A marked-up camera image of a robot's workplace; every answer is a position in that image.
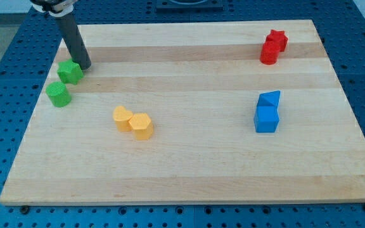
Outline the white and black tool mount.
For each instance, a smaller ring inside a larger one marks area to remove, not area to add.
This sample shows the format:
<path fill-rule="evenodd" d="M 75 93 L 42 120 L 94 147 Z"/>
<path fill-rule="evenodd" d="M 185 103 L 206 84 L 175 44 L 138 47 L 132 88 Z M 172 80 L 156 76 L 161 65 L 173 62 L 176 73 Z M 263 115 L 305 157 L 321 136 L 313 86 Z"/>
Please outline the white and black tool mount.
<path fill-rule="evenodd" d="M 63 17 L 74 10 L 78 0 L 30 0 L 35 10 L 49 13 L 53 17 Z"/>

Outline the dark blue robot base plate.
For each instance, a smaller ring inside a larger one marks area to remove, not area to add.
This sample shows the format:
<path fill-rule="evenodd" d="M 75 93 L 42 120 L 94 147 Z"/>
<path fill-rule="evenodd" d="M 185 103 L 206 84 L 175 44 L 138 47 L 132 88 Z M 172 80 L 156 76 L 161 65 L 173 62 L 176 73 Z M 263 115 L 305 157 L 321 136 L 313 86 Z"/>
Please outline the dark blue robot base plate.
<path fill-rule="evenodd" d="M 223 0 L 155 0 L 157 11 L 168 10 L 222 10 Z"/>

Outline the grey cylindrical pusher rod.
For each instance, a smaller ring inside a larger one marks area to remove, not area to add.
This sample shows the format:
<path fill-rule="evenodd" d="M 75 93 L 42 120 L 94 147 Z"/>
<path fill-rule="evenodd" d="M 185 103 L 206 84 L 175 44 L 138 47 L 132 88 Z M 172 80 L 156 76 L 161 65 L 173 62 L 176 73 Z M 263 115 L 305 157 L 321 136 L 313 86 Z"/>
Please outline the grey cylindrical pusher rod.
<path fill-rule="evenodd" d="M 81 37 L 74 15 L 68 13 L 56 18 L 55 21 L 72 61 L 78 63 L 82 70 L 87 70 L 91 66 L 91 59 Z"/>

